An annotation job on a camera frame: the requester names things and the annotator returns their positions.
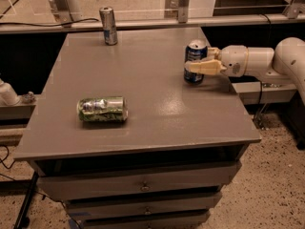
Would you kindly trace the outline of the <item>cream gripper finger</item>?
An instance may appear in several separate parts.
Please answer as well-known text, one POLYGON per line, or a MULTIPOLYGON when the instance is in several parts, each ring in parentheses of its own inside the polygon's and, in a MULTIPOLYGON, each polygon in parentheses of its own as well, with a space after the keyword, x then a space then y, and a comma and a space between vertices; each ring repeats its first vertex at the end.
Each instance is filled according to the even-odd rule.
POLYGON ((208 59, 216 59, 220 58, 221 50, 217 47, 209 47, 207 52, 208 59))
POLYGON ((185 68, 191 73, 206 75, 217 75, 227 70, 227 68, 216 59, 209 61, 187 61, 185 63, 185 68))

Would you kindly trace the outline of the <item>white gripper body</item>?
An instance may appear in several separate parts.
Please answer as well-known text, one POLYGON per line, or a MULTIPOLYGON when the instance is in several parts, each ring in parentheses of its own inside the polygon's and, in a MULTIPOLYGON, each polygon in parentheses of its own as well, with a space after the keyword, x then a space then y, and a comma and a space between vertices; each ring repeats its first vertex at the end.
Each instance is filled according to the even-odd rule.
POLYGON ((231 45, 221 50, 219 55, 223 73, 229 77, 240 77, 245 73, 248 61, 248 49, 245 46, 231 45))

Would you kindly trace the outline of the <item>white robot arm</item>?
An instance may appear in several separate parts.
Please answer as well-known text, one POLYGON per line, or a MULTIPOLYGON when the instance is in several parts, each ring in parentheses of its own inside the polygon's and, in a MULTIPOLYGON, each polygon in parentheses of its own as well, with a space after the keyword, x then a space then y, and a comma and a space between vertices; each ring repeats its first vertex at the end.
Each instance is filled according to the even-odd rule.
POLYGON ((263 83, 294 84, 305 103, 305 42, 296 37, 280 41, 275 49, 230 45, 208 48, 208 56, 187 61, 190 73, 253 76, 263 83))

